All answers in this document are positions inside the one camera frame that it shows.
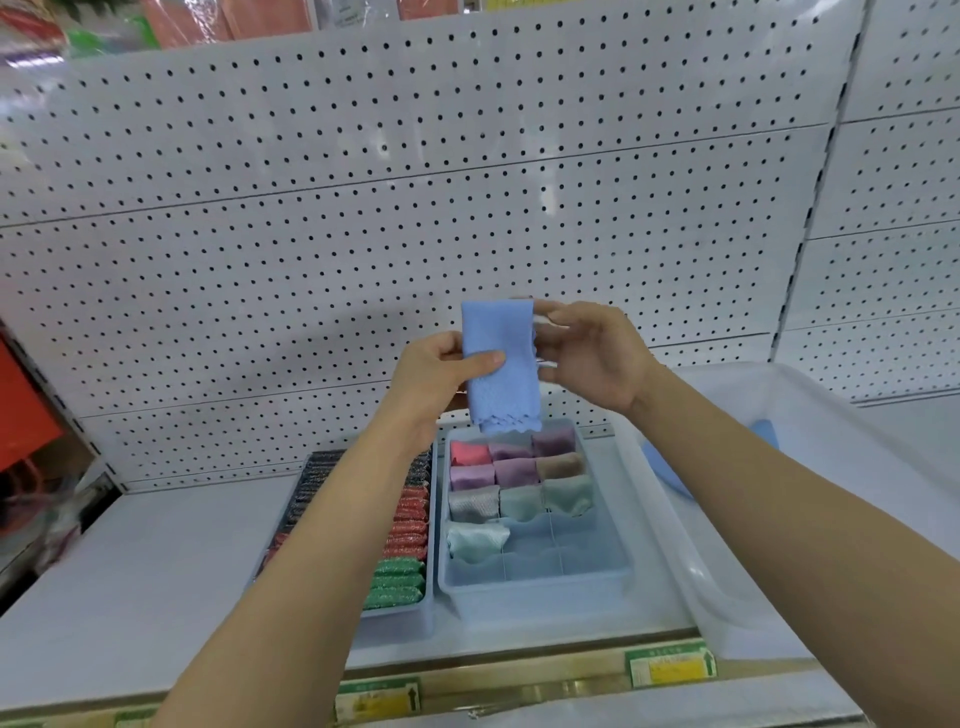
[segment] hand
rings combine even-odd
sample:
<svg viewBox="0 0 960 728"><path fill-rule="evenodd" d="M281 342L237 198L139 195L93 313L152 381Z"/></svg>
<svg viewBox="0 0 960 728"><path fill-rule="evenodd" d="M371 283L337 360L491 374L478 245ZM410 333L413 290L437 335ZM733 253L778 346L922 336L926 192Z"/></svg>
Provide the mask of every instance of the hand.
<svg viewBox="0 0 960 728"><path fill-rule="evenodd" d="M557 364L540 367L542 381L621 414L640 403L659 363L623 311L600 303L534 301L534 313L556 324L536 326L537 355Z"/></svg>
<svg viewBox="0 0 960 728"><path fill-rule="evenodd" d="M463 383L495 372L506 360L503 352L482 352L464 359L460 331L446 331L413 341L396 364L390 391L374 421L386 426L409 445L410 457L430 447L437 436L437 418L458 395Z"/></svg>

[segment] blue cloth in bin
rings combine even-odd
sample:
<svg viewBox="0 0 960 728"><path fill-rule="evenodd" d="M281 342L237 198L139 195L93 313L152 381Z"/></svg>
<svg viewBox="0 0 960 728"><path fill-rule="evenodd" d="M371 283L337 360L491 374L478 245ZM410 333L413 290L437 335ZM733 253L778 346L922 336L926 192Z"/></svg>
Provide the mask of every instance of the blue cloth in bin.
<svg viewBox="0 0 960 728"><path fill-rule="evenodd" d="M772 445L774 448L780 449L780 441L777 439L777 431L774 430L774 424L769 420L757 420L755 423L750 425L750 430L754 433L754 435L758 435L759 437L763 438L768 445ZM657 449L650 444L649 440L643 443L643 454L646 456L647 462L650 463L650 467L660 480L662 480L666 485L670 486L681 496L693 498L693 495L686 489L686 486L681 482L677 474L673 472L673 468L667 464L666 460L664 460L663 456L657 452Z"/></svg>
<svg viewBox="0 0 960 728"><path fill-rule="evenodd" d="M464 356L507 354L491 375L467 382L470 419L485 435L540 430L540 381L534 348L534 302L464 301Z"/></svg>

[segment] forearm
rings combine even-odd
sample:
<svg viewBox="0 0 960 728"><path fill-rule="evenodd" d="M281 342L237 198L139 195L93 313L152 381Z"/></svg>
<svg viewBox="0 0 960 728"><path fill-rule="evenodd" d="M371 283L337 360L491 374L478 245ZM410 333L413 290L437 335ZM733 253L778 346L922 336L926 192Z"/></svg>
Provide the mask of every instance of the forearm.
<svg viewBox="0 0 960 728"><path fill-rule="evenodd" d="M326 721L410 464L374 419L187 668L156 728Z"/></svg>
<svg viewBox="0 0 960 728"><path fill-rule="evenodd" d="M953 724L958 562L770 447L666 368L651 374L630 419L868 714L884 726Z"/></svg>

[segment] person's right hand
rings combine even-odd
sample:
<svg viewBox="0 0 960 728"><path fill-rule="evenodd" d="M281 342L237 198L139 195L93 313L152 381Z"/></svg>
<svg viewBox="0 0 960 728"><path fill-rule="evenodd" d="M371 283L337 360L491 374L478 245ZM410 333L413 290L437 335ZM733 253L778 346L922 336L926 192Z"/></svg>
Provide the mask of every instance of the person's right hand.
<svg viewBox="0 0 960 728"><path fill-rule="evenodd" d="M555 324L536 326L537 355L557 364L540 367L540 380L620 414L643 400L659 364L623 311L600 303L534 301L534 313Z"/></svg>

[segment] pegboard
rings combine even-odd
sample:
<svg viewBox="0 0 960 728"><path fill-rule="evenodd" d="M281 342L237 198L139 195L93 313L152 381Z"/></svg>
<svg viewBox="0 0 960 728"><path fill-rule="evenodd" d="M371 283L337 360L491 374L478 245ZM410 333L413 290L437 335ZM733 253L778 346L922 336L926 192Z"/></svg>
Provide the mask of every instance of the pegboard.
<svg viewBox="0 0 960 728"><path fill-rule="evenodd" d="M786 328L960 307L960 223L810 240Z"/></svg>
<svg viewBox="0 0 960 728"><path fill-rule="evenodd" d="M460 301L773 332L828 128L0 230L0 310L79 417L388 379Z"/></svg>
<svg viewBox="0 0 960 728"><path fill-rule="evenodd" d="M654 349L670 366L766 361L772 334ZM297 470L312 449L348 445L367 424L387 382L330 387L181 407L101 415L83 420L129 490L174 488ZM543 413L594 431L606 413L579 397L544 386ZM441 419L468 422L466 412Z"/></svg>
<svg viewBox="0 0 960 728"><path fill-rule="evenodd" d="M960 1L874 0L845 121L960 107Z"/></svg>
<svg viewBox="0 0 960 728"><path fill-rule="evenodd" d="M960 387L960 309L788 330L776 360L854 401Z"/></svg>
<svg viewBox="0 0 960 728"><path fill-rule="evenodd" d="M810 237L960 218L960 109L840 127Z"/></svg>
<svg viewBox="0 0 960 728"><path fill-rule="evenodd" d="M590 0L0 70L0 224L829 123L861 0Z"/></svg>

